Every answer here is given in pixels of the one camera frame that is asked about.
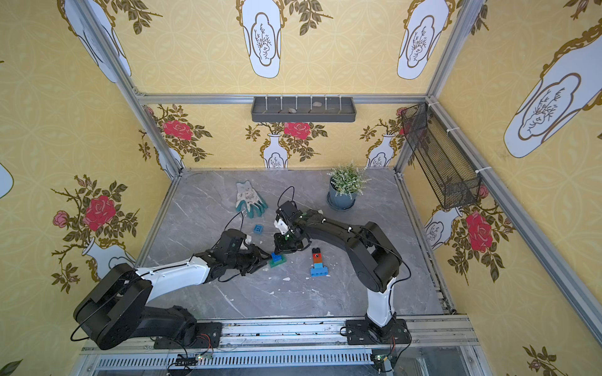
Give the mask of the green 2x4 brick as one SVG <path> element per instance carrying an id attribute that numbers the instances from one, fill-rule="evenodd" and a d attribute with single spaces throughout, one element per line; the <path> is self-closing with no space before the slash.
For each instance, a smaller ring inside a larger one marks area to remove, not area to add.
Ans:
<path id="1" fill-rule="evenodd" d="M 280 266 L 286 262 L 286 258 L 283 255 L 276 255 L 271 258 L 269 261 L 270 268 L 274 268 L 276 266 Z"/>

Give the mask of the dark blue 2x2 brick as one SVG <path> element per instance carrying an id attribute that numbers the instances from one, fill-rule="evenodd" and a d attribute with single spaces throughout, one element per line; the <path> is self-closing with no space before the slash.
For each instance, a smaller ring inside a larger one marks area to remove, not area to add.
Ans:
<path id="1" fill-rule="evenodd" d="M 277 265 L 286 261 L 284 255 L 277 255 L 274 252 L 271 253 L 271 264 Z"/>

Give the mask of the light blue 2x4 brick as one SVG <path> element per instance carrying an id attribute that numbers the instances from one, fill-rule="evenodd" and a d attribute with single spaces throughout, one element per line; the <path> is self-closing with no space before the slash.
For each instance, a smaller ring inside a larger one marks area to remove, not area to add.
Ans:
<path id="1" fill-rule="evenodd" d="M 310 275 L 312 277 L 323 277 L 329 274 L 329 269 L 327 267 L 317 267 L 313 266 L 310 268 Z"/>

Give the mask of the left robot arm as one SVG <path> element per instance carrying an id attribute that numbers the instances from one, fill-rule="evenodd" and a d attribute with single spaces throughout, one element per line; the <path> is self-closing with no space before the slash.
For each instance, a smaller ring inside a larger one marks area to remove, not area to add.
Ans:
<path id="1" fill-rule="evenodd" d="M 240 230 L 225 230 L 210 249 L 183 261 L 135 269 L 114 266 L 77 306 L 73 317 L 78 329 L 102 350 L 130 338 L 166 338 L 190 347 L 209 338 L 185 308 L 149 306 L 149 302 L 190 286 L 205 285 L 235 270 L 244 277 L 262 269 L 271 256 L 249 241 Z"/>

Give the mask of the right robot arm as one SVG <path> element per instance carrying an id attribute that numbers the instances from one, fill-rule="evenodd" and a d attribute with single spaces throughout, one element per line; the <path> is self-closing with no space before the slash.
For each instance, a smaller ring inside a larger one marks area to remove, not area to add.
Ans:
<path id="1" fill-rule="evenodd" d="M 277 253 L 300 252 L 312 241 L 323 241 L 344 250 L 355 275 L 367 288 L 366 316 L 371 324 L 384 328 L 395 317 L 392 289 L 402 258 L 387 235 L 374 222 L 351 225 L 325 217 L 319 211 L 303 211 L 293 201 L 276 210 L 274 235 Z"/>

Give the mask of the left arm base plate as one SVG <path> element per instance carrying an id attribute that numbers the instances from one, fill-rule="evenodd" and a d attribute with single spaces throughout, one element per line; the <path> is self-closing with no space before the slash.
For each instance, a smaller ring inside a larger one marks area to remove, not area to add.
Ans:
<path id="1" fill-rule="evenodd" d="M 154 349 L 216 349 L 223 331 L 221 322 L 197 322 L 175 338 L 158 337 Z"/>

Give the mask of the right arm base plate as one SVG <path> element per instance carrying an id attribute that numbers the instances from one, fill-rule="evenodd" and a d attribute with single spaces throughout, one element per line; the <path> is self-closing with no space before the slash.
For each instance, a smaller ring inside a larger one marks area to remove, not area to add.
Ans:
<path id="1" fill-rule="evenodd" d="M 407 345 L 411 342 L 405 320 L 392 318 L 384 327 L 370 319 L 349 320 L 344 325 L 347 343 L 356 345 Z"/>

